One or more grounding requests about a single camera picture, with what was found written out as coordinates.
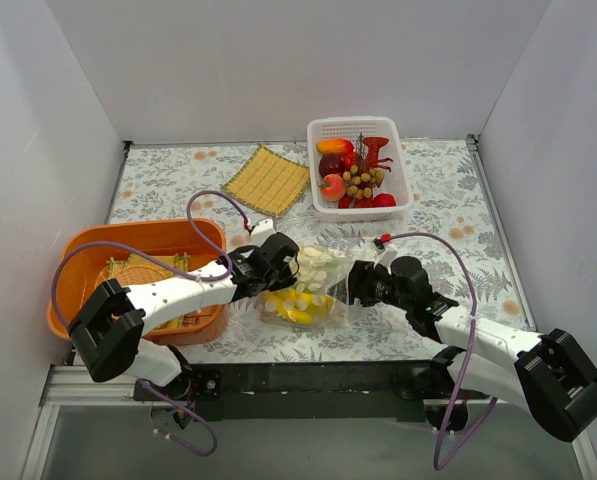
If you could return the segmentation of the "yellow fake banana bunch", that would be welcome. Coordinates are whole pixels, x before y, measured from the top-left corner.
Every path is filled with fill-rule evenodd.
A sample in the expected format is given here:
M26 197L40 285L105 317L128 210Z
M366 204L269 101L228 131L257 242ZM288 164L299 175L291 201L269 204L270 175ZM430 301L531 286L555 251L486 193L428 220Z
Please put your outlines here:
M294 289L265 292L262 296L263 312L271 318L299 325L324 322L333 311L334 299L326 295L297 293Z

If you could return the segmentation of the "clear polka dot zip bag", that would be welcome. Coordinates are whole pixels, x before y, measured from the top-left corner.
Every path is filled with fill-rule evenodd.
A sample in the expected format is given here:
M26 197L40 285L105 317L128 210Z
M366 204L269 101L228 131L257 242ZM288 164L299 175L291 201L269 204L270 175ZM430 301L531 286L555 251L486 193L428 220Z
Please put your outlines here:
M263 312L262 296L259 296L260 319L266 323L301 328L346 326L359 318L362 307L359 302L349 304L347 287L348 276L356 261L376 260L376 251L371 247L360 250L344 250L326 246L306 245L297 255L297 281L291 287L278 290L294 289L297 293L326 295L334 299L333 311L324 322L315 325L299 325L271 318Z

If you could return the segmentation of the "fake peach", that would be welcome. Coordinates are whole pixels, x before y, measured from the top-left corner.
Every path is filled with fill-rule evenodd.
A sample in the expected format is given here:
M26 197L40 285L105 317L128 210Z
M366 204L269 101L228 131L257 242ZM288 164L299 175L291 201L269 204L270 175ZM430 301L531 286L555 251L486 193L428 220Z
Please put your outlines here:
M324 200L338 202L346 195L347 184L342 176L332 173L323 178L319 189Z

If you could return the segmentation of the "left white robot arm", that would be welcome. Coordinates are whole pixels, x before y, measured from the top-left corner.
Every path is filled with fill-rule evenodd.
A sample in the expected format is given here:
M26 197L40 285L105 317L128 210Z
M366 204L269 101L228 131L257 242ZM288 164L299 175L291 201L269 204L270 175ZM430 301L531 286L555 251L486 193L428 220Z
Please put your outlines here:
M185 360L145 336L175 317L293 285L298 252L288 236L273 233L259 246L241 247L184 277L127 287L105 281L69 324L69 336L93 381L131 375L168 399L181 399L191 386Z

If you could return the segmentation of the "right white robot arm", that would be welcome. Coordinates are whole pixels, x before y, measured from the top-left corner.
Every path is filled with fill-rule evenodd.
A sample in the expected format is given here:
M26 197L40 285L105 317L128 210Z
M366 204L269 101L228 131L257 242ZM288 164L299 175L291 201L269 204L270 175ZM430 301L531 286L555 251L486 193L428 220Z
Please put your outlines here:
M362 306L383 303L401 309L413 330L469 357L468 370L453 362L430 373L432 389L453 397L464 387L528 411L550 435L576 439L597 418L597 368L569 333L517 330L486 318L434 291L415 258L385 267L354 263L347 291Z

